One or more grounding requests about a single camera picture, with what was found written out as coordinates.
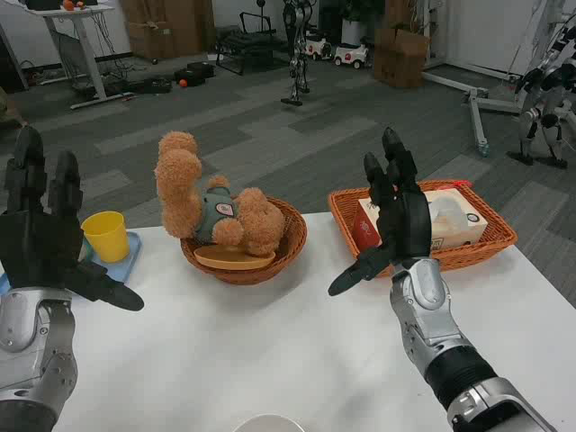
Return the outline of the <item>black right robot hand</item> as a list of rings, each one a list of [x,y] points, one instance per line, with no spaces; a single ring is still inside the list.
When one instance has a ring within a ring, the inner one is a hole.
[[[382,167],[373,153],[364,155],[369,196],[379,208],[376,228],[382,244],[359,254],[355,263],[332,282],[328,288],[331,296],[344,293],[362,280],[374,279],[390,265],[430,255],[428,200],[416,181],[418,170],[413,156],[390,127],[383,132],[382,146],[387,167]]]

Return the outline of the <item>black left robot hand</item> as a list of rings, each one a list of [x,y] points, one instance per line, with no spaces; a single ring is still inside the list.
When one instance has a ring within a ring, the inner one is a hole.
[[[40,133],[23,127],[6,164],[6,210],[1,214],[1,263],[13,288],[67,289],[89,301],[140,311],[144,301],[107,270],[79,255],[84,232],[77,217],[83,192],[76,156],[59,154],[48,179]]]

